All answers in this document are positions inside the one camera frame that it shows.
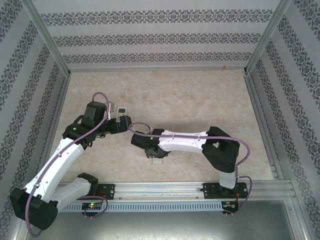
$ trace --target cable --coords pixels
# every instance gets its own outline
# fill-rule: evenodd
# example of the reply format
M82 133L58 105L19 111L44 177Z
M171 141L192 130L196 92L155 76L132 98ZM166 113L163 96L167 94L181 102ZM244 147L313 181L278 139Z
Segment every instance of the cable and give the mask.
M99 217L101 214L103 214L103 213L107 210L107 208L108 208L108 206L109 206L108 200L107 200L105 197L103 197L103 196L81 196L81 197L79 197L77 200L81 200L81 199L92 199L92 198L101 199L101 200L102 200L101 203L102 203L103 201L105 201L106 206L105 206L105 208L104 208L102 211L98 212L96 215L94 215L94 216L89 216L90 219L94 219L94 218L96 218L96 217ZM87 210L88 210L88 209L86 208L86 209L84 210L84 213L83 213L83 215L84 215L85 218L88 217L88 216L86 215Z
M251 193L251 190L252 190L252 179L251 177L249 176L238 176L238 168L239 168L239 165L242 164L245 160L248 159L249 155L250 155L250 147L249 145L244 142L243 140L241 139L238 139L238 138L235 138L235 137L230 137L230 136L191 136L191 135L179 135L179 134L174 134L174 135L154 135L154 134L145 134L145 133L140 133L140 132L136 132L134 130L132 130L132 126L133 125L145 125L148 127L149 131L151 130L151 127L144 123L144 122L133 122L129 125L128 127L128 130L131 131L132 133L136 134L136 135L139 135L139 136L142 136L142 137L151 137L151 138L183 138L183 139L220 139L220 140L230 140L230 141L236 141L238 143L241 143L243 144L245 147L246 147L246 150L247 150L247 153L245 155L245 157L240 160L236 165L235 165L235 170L234 170L234 174L235 174L235 177L236 178L239 178L239 179L242 179L242 178L248 178L249 181L250 181L250 187L249 187L249 190L248 190L248 194L246 196L246 199L244 200L244 203L243 205L241 206L241 208L236 211L235 213L232 213L231 215L234 216L235 214L238 214L238 212L240 210L243 209L244 205L246 205L248 199L249 199L249 196L250 196L250 193Z
M33 186L33 189L30 192L30 195L26 201L26 205L25 205L25 223L26 223L26 228L28 229L29 234L36 238L41 234L41 230L36 234L33 232L32 228L31 228L31 224L29 221L29 208L30 208L30 202L31 199L36 191L36 189L38 188L37 186L39 186L39 183L41 182L42 178L45 176L46 172L49 170L49 168L52 166L52 164L58 159L58 157L63 154L70 146L72 146L73 144L77 143L78 141L80 141L81 139L85 138L86 136L90 135L91 133L93 133L95 130L97 130L103 123L104 121L108 118L108 113L109 113L109 100L107 98L107 96L103 93L103 92L96 92L95 94L93 94L92 96L92 101L95 101L95 96L96 95L102 95L105 98L106 101L106 110L103 116L103 119L101 120L101 122L98 123L97 126L95 126L93 129L91 129L90 131L88 131L87 133L83 134L82 136L78 137L76 140L70 142L66 147L64 147L59 153L57 153L54 158L50 161L50 163L45 167L45 169L43 170L43 172L41 173L41 175L38 177L35 185Z

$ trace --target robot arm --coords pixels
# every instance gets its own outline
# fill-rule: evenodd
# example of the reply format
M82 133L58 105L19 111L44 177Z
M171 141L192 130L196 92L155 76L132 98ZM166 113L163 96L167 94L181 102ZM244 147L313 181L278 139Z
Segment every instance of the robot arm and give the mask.
M62 154L59 152L78 137L95 128L104 119L105 111L105 104L96 101L90 102L86 106L84 115L79 116L66 127L62 134L63 139L40 172L23 189L15 188L11 192L10 200L18 218L25 220L27 200L34 186L37 186L37 188L29 206L29 221L41 230L47 229L54 222L57 214L74 200L88 194L91 196L97 195L99 181L96 177L87 173L78 175L73 182L59 190L56 190L56 188L71 164L87 147L93 145L93 141L97 137L103 138L106 134L126 132L131 124L131 118L125 115L120 117L120 121L117 121L116 118L107 119L98 129L72 144ZM57 154L59 157L45 173L41 182L36 184L44 169Z
M164 158L171 151L184 151L203 154L211 165L219 172L219 183L223 188L233 189L237 178L235 175L235 165L239 154L240 144L231 140L220 139L200 139L197 137L223 136L230 137L218 127L210 127L207 132L180 133L156 128L152 135L160 137L147 137L134 134L131 144L144 149L148 158ZM185 135L195 138L161 137Z

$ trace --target purple cable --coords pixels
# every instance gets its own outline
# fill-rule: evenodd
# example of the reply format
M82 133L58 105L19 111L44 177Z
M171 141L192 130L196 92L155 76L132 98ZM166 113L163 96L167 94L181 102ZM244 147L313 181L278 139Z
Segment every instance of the purple cable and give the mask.
M248 195L246 196L246 199L244 200L243 205L241 206L241 208L238 211L236 211L235 213L232 213L231 211L228 211L228 210L224 210L224 211L228 212L228 213L231 213L231 215L233 216L233 215L238 214L239 211L243 209L244 205L247 203L247 201L249 199L249 196L250 196L250 193L251 193L251 190L252 190L252 179L251 179L251 177L249 177L249 176L239 176L238 177L238 167L239 167L239 165L242 164L245 160L247 160L249 155L250 155L250 147L245 141L243 141L241 139L238 139L238 138L235 138L235 137L230 137L230 136L199 136L199 137L197 137L197 136L187 136L187 135L178 135L178 134L177 135L145 134L145 133L140 133L140 132L136 132L136 131L132 130L132 126L133 125L145 125L145 126L148 127L149 130L151 130L151 127L148 124L144 123L144 122L133 122L133 123L131 123L129 125L128 129L132 133L134 133L136 135L139 135L139 136L142 136L142 137L149 137L149 138L159 138L159 137L161 137L161 138L183 138L183 139L223 139L223 140L236 141L236 142L239 142L239 143L243 144L246 147L247 153L246 153L245 157L235 165L235 170L234 170L235 173L234 174L235 174L236 178L239 178L239 179L248 178L249 179L250 187L249 187L249 190L248 190Z
M98 212L98 213L97 213L96 215L94 215L94 216L90 216L91 219L94 219L94 218L96 218L96 217L99 217L101 214L103 214L103 213L107 210L109 203L108 203L108 200L107 200L105 197L103 197L103 196L81 196L81 197L79 197L77 200L81 200L81 199L92 199L92 198L101 199L102 201L104 200L105 203L106 203L106 206L105 206L105 208L104 208L102 211ZM88 209L85 209L85 210L84 210L84 217L87 217L87 215L86 215L87 210L88 210Z
M79 140L85 138L86 136L88 136L89 134L93 133L95 130L97 130L103 123L104 121L108 118L108 113L109 113L109 100L107 98L107 96L103 93L103 92L96 92L95 94L93 94L92 96L92 101L95 100L95 96L96 95L102 95L104 98L105 98L105 101L106 101L106 110L105 110L105 113L104 113L104 116L103 116L103 119L101 120L101 122L99 122L99 124L97 126L95 126L92 130L88 131L87 133L83 134L82 136L78 137L76 140L70 142L65 148L63 148L59 154L61 155L62 153L64 153L71 145L77 143ZM58 159L59 155L57 153L57 155L55 155L55 157L51 160L51 162L46 166L46 168L43 170L43 172L41 173L41 175L39 176L39 178L37 179L33 189L31 190L31 193L28 197L28 200L26 201L26 205L25 205L25 223L26 223L26 228L28 229L28 232L29 234L36 238L38 237L40 234L41 234L41 230L35 234L33 232L33 230L31 229L31 224L30 224L30 221L29 221L29 208L30 208L30 202L31 202L31 199L32 199L32 196L34 195L36 189L37 189L37 184L39 184L42 180L42 178L45 176L46 172L48 171L48 169L52 166L52 164Z

